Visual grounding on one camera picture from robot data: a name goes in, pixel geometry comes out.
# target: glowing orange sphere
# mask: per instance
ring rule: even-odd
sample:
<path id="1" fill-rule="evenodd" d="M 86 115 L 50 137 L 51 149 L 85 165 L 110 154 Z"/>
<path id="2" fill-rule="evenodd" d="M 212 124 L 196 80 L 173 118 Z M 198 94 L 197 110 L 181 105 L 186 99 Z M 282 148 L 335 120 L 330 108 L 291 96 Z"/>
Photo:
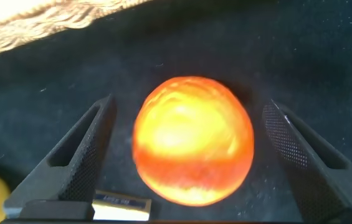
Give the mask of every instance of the glowing orange sphere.
<path id="1" fill-rule="evenodd" d="M 208 78 L 162 83 L 135 121 L 137 171 L 175 203 L 203 206 L 224 199 L 244 181 L 253 155 L 248 114 L 230 90 Z"/>

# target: beige fabric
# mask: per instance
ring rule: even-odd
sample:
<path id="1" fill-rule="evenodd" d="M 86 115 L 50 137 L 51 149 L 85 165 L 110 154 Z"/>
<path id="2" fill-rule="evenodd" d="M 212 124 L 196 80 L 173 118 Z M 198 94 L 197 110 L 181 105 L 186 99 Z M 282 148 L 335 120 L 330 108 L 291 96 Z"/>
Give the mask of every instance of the beige fabric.
<path id="1" fill-rule="evenodd" d="M 0 52 L 149 0 L 0 0 Z"/>

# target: dark fabric surface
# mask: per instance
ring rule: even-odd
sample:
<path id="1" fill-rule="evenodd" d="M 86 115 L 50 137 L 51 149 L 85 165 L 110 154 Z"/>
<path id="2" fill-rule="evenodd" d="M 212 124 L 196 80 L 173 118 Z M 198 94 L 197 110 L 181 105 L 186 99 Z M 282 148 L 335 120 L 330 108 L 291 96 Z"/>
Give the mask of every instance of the dark fabric surface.
<path id="1" fill-rule="evenodd" d="M 0 172 L 15 187 L 113 93 L 118 119 L 100 188 L 153 198 L 153 218 L 299 220 L 262 152 L 241 189 L 210 207 L 166 202 L 142 183 L 130 151 L 135 116 L 152 89 L 180 75 L 250 85 L 352 160 L 352 1 L 159 0 L 0 54 Z"/>

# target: small label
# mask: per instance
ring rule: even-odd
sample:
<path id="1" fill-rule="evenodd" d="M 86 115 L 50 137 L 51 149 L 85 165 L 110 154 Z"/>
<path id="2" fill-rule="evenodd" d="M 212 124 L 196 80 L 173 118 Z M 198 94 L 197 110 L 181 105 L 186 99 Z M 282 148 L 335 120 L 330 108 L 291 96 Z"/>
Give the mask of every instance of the small label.
<path id="1" fill-rule="evenodd" d="M 95 199 L 102 200 L 104 202 L 112 203 L 115 205 L 126 205 L 135 208 L 145 209 L 145 202 L 133 200 L 133 199 L 125 199 L 120 197 L 115 197 L 111 195 L 104 195 L 104 194 L 96 194 Z"/>

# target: black cloth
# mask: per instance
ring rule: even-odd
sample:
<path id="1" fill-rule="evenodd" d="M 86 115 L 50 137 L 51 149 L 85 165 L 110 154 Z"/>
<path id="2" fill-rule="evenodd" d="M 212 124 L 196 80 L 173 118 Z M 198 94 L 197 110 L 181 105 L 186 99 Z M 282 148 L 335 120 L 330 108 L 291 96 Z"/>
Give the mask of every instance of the black cloth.
<path id="1" fill-rule="evenodd" d="M 0 168 L 9 184 L 113 93 L 118 117 L 101 189 L 152 198 L 152 218 L 299 220 L 272 164 L 253 167 L 256 177 L 231 199 L 203 208 L 169 203 L 142 183 L 133 122 L 150 91 L 181 75 L 250 85 L 352 161 L 352 0 L 157 0 L 0 54 Z"/>

